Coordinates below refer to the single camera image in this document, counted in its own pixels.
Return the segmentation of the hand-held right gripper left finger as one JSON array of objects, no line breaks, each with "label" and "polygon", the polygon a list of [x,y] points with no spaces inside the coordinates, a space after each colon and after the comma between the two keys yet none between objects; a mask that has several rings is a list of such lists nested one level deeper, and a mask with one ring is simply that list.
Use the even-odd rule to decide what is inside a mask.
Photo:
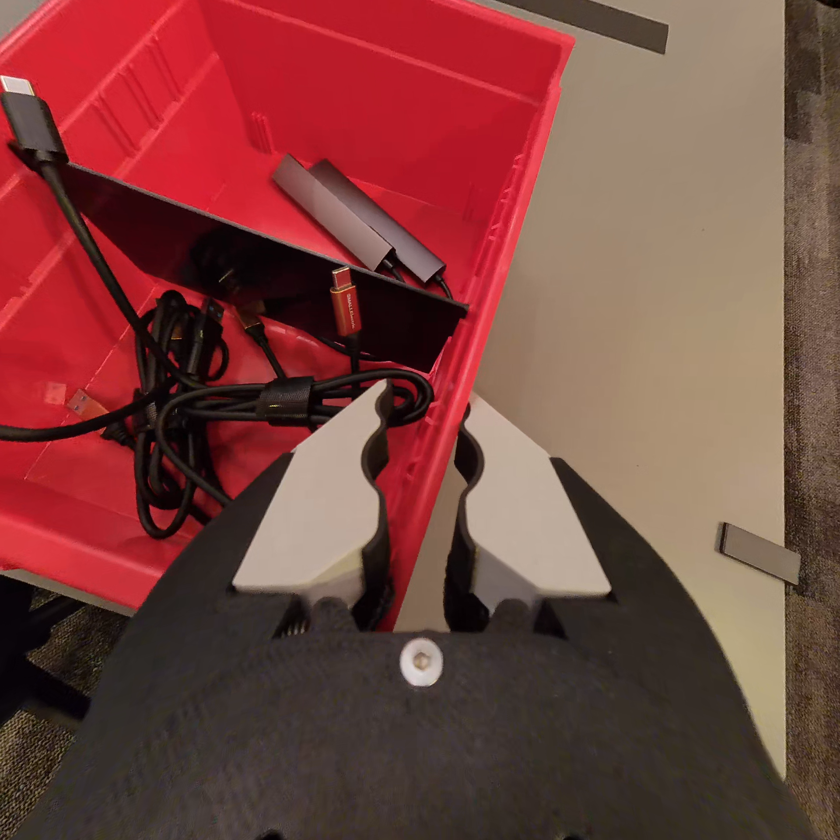
[{"label": "hand-held right gripper left finger", "polygon": [[390,380],[374,383],[297,446],[234,578],[237,592],[341,601],[376,629],[393,598],[384,494]]}]

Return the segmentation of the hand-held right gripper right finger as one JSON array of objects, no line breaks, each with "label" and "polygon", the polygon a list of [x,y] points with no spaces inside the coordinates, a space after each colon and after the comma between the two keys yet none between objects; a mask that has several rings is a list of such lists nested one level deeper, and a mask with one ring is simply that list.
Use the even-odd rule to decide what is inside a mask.
[{"label": "hand-held right gripper right finger", "polygon": [[499,605],[535,612],[612,587],[548,452],[477,394],[458,430],[466,483],[446,564],[446,623],[479,633]]}]

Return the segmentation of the dark grey usb hub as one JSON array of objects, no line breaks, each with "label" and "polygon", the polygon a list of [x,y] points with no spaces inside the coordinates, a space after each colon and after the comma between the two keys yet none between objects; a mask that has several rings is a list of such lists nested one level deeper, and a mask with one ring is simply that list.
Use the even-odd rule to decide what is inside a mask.
[{"label": "dark grey usb hub", "polygon": [[309,173],[389,243],[395,260],[406,270],[412,272],[424,285],[430,281],[437,284],[446,298],[454,299],[444,277],[445,262],[398,223],[380,204],[327,160],[314,164]]}]

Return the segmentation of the red plastic bin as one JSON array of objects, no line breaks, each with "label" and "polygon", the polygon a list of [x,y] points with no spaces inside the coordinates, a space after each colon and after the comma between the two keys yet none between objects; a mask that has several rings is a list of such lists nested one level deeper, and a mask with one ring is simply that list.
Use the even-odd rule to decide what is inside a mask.
[{"label": "red plastic bin", "polygon": [[[392,627],[537,180],[571,36],[468,2],[48,2],[2,40],[70,159],[341,259],[271,174],[322,159],[446,264],[468,307],[428,415],[389,433]],[[2,424],[70,424],[137,387],[129,326],[2,112]],[[130,453],[98,434],[2,443],[2,573],[136,609],[197,532],[138,522]]]}]

